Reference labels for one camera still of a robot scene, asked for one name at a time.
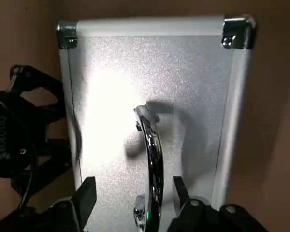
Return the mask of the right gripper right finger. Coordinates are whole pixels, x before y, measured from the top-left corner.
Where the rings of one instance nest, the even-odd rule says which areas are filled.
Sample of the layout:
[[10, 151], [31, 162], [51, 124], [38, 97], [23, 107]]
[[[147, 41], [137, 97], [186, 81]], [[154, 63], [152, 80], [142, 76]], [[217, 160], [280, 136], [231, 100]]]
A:
[[191, 198], [180, 176], [173, 177], [173, 203], [176, 217], [169, 232], [266, 232], [245, 208], [223, 205], [219, 210]]

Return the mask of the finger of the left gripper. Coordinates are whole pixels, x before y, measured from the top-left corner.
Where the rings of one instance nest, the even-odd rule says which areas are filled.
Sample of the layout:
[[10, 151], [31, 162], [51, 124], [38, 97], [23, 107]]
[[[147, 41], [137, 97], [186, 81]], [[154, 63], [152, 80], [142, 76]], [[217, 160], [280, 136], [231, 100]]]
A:
[[14, 65], [10, 68], [9, 92], [20, 95], [43, 88], [54, 95], [57, 103], [42, 105], [38, 109], [46, 120], [64, 118], [64, 93], [61, 81], [45, 74], [30, 65]]
[[49, 139], [38, 151], [38, 157], [49, 157], [40, 164], [30, 193], [35, 194], [63, 175], [72, 165], [68, 140]]

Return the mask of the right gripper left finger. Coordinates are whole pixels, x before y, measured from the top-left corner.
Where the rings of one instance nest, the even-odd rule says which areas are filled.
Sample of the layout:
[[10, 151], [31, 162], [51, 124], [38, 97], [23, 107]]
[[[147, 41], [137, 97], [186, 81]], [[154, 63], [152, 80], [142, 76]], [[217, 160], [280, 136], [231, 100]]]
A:
[[39, 217], [40, 232], [82, 232], [96, 204], [95, 177], [87, 177], [69, 199], [55, 202]]

